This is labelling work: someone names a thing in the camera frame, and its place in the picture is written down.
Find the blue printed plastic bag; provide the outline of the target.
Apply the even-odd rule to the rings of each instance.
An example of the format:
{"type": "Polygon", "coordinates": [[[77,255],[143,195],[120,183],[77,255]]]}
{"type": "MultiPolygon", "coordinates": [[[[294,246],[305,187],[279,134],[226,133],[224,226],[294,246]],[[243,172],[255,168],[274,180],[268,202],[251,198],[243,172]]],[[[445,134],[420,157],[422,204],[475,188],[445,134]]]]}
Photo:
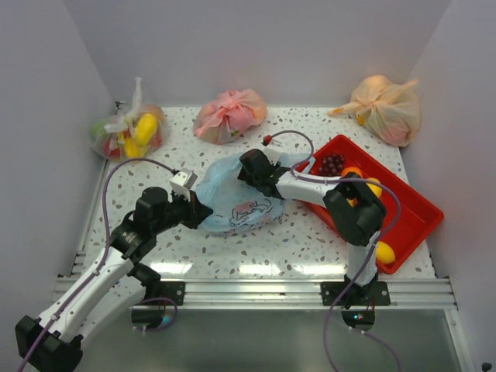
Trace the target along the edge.
{"type": "Polygon", "coordinates": [[[232,236],[277,221],[287,202],[267,197],[238,179],[241,155],[213,162],[196,187],[198,200],[212,210],[201,224],[207,233],[232,236]]]}

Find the purple grape bunch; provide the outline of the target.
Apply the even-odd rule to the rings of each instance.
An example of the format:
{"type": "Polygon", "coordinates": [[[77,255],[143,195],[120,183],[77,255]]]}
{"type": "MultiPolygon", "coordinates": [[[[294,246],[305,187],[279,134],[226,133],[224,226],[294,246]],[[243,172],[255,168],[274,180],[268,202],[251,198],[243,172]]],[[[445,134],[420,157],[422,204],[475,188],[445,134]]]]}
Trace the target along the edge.
{"type": "Polygon", "coordinates": [[[332,153],[322,159],[321,166],[318,168],[318,175],[323,177],[337,177],[341,175],[346,158],[341,153],[332,153]]]}

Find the orange round fruit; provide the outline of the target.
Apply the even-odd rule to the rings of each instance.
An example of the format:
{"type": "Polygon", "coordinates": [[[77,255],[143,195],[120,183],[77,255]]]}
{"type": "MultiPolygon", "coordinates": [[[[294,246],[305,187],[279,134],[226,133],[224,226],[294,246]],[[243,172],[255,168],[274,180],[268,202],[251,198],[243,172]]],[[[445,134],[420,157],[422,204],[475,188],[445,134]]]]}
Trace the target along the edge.
{"type": "Polygon", "coordinates": [[[346,175],[348,174],[355,174],[357,175],[358,177],[362,177],[363,176],[363,172],[360,168],[358,167],[345,167],[342,171],[341,171],[341,176],[342,177],[345,177],[346,175]]]}

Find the yellow lemon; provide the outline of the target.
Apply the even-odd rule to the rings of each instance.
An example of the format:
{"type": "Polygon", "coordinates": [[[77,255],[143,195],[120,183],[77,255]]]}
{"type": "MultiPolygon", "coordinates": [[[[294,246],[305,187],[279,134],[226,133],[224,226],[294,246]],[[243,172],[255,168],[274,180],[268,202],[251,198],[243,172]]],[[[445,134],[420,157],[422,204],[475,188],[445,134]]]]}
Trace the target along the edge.
{"type": "Polygon", "coordinates": [[[380,198],[382,196],[383,189],[381,187],[381,182],[377,178],[369,177],[367,179],[367,186],[377,198],[380,198]]]}

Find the yellow fruit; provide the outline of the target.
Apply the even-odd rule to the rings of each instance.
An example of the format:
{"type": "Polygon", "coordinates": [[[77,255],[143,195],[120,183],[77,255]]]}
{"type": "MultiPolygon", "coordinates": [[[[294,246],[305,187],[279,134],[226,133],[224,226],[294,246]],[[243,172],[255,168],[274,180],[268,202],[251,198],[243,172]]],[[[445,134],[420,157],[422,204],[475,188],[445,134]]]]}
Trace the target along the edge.
{"type": "Polygon", "coordinates": [[[383,265],[392,264],[396,261],[395,252],[387,243],[379,241],[377,243],[376,259],[383,265]]]}

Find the green orange mango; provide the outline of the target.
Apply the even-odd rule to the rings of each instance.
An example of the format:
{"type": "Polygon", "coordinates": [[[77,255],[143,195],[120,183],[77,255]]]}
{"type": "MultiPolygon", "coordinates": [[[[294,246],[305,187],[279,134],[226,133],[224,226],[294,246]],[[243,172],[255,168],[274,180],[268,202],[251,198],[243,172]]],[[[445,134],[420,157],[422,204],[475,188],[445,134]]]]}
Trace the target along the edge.
{"type": "Polygon", "coordinates": [[[348,199],[347,201],[348,201],[348,203],[349,203],[352,207],[354,207],[354,206],[355,206],[355,205],[357,205],[357,203],[358,203],[358,201],[357,201],[357,199],[356,199],[356,198],[353,198],[353,199],[348,199]]]}

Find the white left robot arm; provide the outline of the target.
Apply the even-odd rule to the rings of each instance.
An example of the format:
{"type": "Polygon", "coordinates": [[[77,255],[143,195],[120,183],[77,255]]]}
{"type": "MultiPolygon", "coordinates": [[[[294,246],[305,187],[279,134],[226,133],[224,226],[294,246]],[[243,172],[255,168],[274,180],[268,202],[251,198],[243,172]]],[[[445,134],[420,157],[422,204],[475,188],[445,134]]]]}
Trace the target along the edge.
{"type": "Polygon", "coordinates": [[[50,308],[35,318],[24,316],[15,326],[22,362],[40,371],[72,371],[81,361],[81,323],[110,289],[123,278],[137,281],[133,294],[153,304],[161,294],[160,275],[141,260],[156,246],[157,237],[178,225],[197,229],[213,213],[194,191],[168,194],[147,188],[114,228],[92,266],[50,308]]]}

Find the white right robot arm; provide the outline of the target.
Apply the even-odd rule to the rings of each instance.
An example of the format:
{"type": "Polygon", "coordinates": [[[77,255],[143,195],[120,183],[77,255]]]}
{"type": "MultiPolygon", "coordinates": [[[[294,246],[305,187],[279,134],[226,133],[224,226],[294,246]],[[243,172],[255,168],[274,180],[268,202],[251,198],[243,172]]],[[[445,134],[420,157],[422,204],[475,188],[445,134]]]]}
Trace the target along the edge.
{"type": "Polygon", "coordinates": [[[302,174],[271,163],[261,150],[250,150],[239,161],[238,178],[263,195],[326,209],[348,247],[346,297],[358,305],[369,299],[377,280],[375,253],[387,211],[367,182],[355,174],[331,178],[302,174]]]}

